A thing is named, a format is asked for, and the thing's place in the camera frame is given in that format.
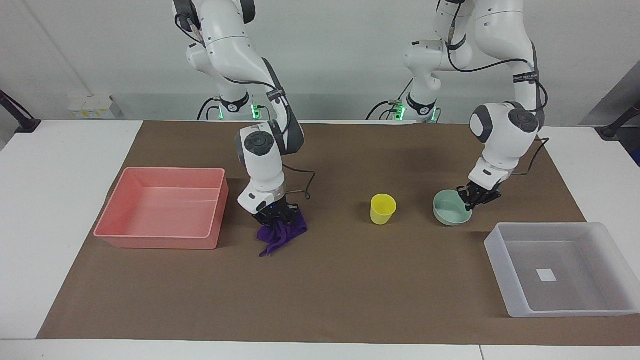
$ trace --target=clear plastic bin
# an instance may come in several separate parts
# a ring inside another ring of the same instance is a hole
[[[639,312],[640,283],[602,224],[499,223],[484,246],[512,317]]]
[[[221,168],[129,167],[93,234],[123,248],[215,249],[228,193]]]

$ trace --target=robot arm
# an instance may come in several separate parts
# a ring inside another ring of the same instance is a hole
[[[259,118],[260,113],[253,103],[253,95],[247,91],[246,86],[230,82],[211,65],[202,34],[198,28],[200,20],[193,2],[189,0],[174,1],[173,13],[176,15],[178,26],[184,31],[193,33],[198,40],[197,43],[187,47],[187,61],[197,71],[213,78],[220,95],[219,118],[225,120]]]
[[[245,24],[255,16],[253,0],[192,0],[189,7],[214,71],[227,84],[262,85],[277,114],[236,136],[238,156],[251,177],[238,203],[262,224],[291,222],[297,206],[286,201],[281,156],[298,152],[305,138],[273,68],[246,36]]]
[[[439,40],[412,42],[404,54],[404,65],[413,74],[412,89],[403,99],[403,106],[409,119],[432,122],[441,87],[440,79],[435,72],[455,71],[447,58],[447,42],[451,22],[456,15],[458,4],[458,0],[440,1],[433,24],[433,30]],[[465,30],[467,28],[473,11],[473,1],[468,0],[461,4],[456,17],[456,29]],[[467,42],[467,34],[464,31],[455,31],[452,34],[449,47],[454,63],[459,68],[466,68],[473,57],[473,51]]]
[[[508,65],[513,72],[516,102],[484,104],[471,116],[473,134],[484,144],[482,156],[458,188],[467,210],[498,199],[498,187],[518,166],[544,125],[538,59],[524,28],[523,0],[476,0],[476,43],[498,60],[523,59]]]

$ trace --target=purple towel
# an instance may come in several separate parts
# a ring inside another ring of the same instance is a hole
[[[258,230],[258,240],[267,243],[267,248],[260,253],[260,257],[273,254],[276,250],[286,245],[289,241],[299,237],[307,232],[307,223],[302,216],[302,212],[298,213],[290,225],[285,225],[278,220],[275,226],[264,225]]]

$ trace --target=red storage box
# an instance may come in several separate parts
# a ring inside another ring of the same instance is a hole
[[[129,167],[93,234],[123,248],[215,249],[228,193],[221,168]]]

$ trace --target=yellow cup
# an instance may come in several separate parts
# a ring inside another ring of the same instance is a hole
[[[376,225],[384,225],[396,209],[397,204],[394,198],[386,193],[379,193],[371,199],[371,221]]]

